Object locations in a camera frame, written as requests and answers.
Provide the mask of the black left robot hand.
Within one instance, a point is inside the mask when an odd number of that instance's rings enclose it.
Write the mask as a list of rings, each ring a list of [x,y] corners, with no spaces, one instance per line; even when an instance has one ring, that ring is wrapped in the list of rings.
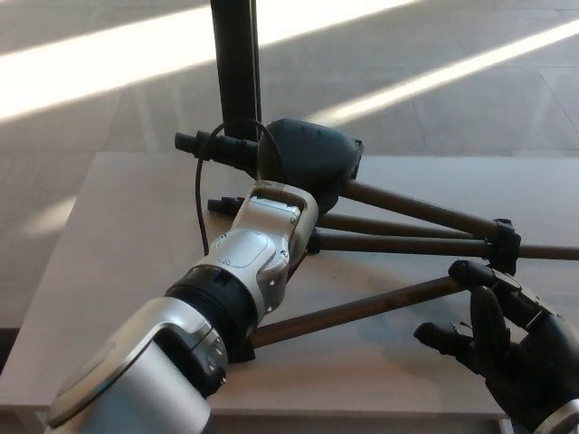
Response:
[[[292,118],[273,121],[267,129],[257,147],[258,177],[304,190],[314,197],[321,215],[329,212],[347,182],[357,177],[362,141]]]

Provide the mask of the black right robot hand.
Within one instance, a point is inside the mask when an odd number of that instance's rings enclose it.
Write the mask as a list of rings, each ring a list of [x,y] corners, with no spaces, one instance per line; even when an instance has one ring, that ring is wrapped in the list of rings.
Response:
[[[482,376],[498,406],[529,433],[578,427],[578,334],[512,276],[467,260],[449,268],[470,292],[470,333],[423,323],[415,338]]]

